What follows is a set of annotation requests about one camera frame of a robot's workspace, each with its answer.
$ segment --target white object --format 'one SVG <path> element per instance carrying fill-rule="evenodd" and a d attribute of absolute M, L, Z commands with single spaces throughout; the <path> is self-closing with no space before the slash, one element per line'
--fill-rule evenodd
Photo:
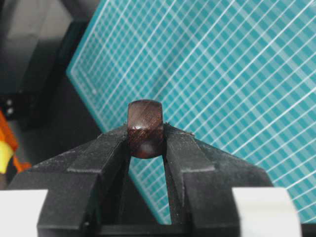
<path fill-rule="evenodd" d="M 295 207 L 284 188 L 233 188 L 241 237 L 301 237 Z"/>
<path fill-rule="evenodd" d="M 0 191 L 0 236 L 37 237 L 47 190 Z"/>

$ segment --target dark brown wooden bead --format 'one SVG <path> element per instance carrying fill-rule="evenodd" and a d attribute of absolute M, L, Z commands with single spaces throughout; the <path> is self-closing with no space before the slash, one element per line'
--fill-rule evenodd
<path fill-rule="evenodd" d="M 148 159 L 163 151 L 162 105 L 154 100 L 138 100 L 128 104 L 128 145 L 131 155 Z"/>

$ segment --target green cutting mat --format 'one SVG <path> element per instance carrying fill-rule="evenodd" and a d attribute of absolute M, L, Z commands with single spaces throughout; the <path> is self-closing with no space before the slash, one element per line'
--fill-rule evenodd
<path fill-rule="evenodd" d="M 264 168 L 302 222 L 316 221 L 316 2 L 101 1 L 68 76 L 103 131 L 127 104 L 161 101 L 165 121 Z M 130 175 L 170 223 L 161 158 Z"/>

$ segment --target wooden bead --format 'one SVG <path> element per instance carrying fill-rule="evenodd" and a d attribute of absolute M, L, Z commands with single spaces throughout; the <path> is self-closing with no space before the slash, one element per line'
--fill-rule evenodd
<path fill-rule="evenodd" d="M 154 100 L 128 104 L 127 134 L 131 155 L 148 159 L 163 151 L 162 105 Z"/>

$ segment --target orange object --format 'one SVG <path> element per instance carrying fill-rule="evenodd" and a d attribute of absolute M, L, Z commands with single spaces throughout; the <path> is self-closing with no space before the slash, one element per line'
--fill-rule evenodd
<path fill-rule="evenodd" d="M 5 141 L 13 151 L 18 148 L 18 142 L 16 141 L 9 124 L 7 123 L 2 111 L 0 110 L 0 141 Z"/>
<path fill-rule="evenodd" d="M 5 142 L 11 149 L 15 152 L 18 148 L 18 142 L 15 139 L 13 132 L 11 131 L 9 124 L 7 123 L 4 114 L 0 110 L 0 141 Z M 4 163 L 4 170 L 6 170 L 7 162 L 9 161 L 10 157 L 5 159 Z M 22 163 L 19 161 L 16 155 L 13 155 L 13 165 L 17 169 L 18 172 L 21 172 L 25 169 L 31 167 L 30 163 Z"/>
<path fill-rule="evenodd" d="M 31 164 L 30 163 L 21 163 L 18 160 L 18 157 L 16 155 L 13 156 L 13 165 L 15 166 L 16 170 L 18 172 L 21 172 L 23 170 L 26 170 L 28 168 L 31 168 Z"/>

